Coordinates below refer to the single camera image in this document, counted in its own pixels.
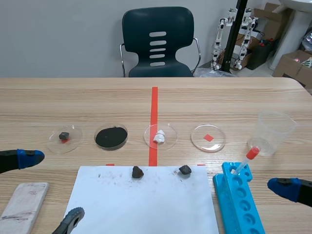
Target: metal chair leg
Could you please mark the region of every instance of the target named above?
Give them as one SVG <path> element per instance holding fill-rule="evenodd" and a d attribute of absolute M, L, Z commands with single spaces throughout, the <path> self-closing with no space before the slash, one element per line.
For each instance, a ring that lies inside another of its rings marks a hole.
<path fill-rule="evenodd" d="M 119 46 L 120 48 L 120 55 L 121 55 L 121 65 L 122 65 L 122 72 L 123 72 L 123 77 L 126 77 L 126 73 L 125 73 L 125 65 L 123 64 L 123 56 L 122 56 L 122 47 L 125 45 L 125 43 L 121 44 Z"/>
<path fill-rule="evenodd" d="M 197 50 L 198 50 L 198 63 L 197 63 L 197 65 L 196 65 L 196 67 L 191 71 L 191 72 L 194 74 L 196 68 L 198 67 L 198 65 L 199 65 L 199 63 L 200 63 L 200 60 L 201 60 L 201 53 L 200 53 L 200 48 L 199 48 L 199 43 L 198 43 L 197 38 L 193 38 L 193 40 L 196 41 Z"/>

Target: red tape line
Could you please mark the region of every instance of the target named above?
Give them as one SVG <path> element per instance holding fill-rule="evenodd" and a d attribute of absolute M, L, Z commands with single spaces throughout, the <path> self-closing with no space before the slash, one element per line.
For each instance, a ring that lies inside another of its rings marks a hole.
<path fill-rule="evenodd" d="M 157 143 L 155 143 L 154 136 L 158 131 L 158 87 L 152 88 L 152 107 L 151 107 L 151 128 L 150 128 L 150 157 L 148 165 L 150 167 L 157 166 Z"/>

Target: red piece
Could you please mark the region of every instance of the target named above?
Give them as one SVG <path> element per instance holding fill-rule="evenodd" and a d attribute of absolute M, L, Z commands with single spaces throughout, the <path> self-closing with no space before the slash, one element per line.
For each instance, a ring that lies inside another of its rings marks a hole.
<path fill-rule="evenodd" d="M 61 142 L 64 144 L 64 143 L 66 143 L 66 142 L 68 142 L 69 141 L 69 139 L 67 139 L 67 140 L 61 140 Z"/>
<path fill-rule="evenodd" d="M 212 141 L 214 138 L 213 138 L 211 135 L 207 134 L 207 135 L 204 137 L 204 139 L 207 140 L 207 141 Z"/>
<path fill-rule="evenodd" d="M 251 150 L 249 150 L 249 152 L 246 154 L 246 158 L 248 158 L 249 160 L 253 160 L 254 157 L 256 157 L 258 155 L 258 153 L 260 152 L 259 148 L 257 147 L 253 147 Z"/>

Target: black pole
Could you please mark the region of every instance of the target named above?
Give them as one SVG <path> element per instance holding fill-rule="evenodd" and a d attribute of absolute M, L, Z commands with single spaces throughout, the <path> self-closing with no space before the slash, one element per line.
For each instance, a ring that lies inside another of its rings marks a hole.
<path fill-rule="evenodd" d="M 230 30 L 228 43 L 226 44 L 224 59 L 221 66 L 221 71 L 230 72 L 231 59 L 237 40 L 237 35 L 239 33 L 240 25 L 242 24 L 243 16 L 245 13 L 246 5 L 248 0 L 238 0 L 237 1 L 237 14 L 236 19 Z"/>

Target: white lump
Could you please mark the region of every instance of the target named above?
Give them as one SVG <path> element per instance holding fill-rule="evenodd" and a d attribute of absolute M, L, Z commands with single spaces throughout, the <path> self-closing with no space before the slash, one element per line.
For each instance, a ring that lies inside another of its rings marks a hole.
<path fill-rule="evenodd" d="M 157 143 L 164 143 L 165 142 L 165 133 L 163 132 L 163 130 L 159 130 L 156 133 L 153 141 L 155 141 Z"/>

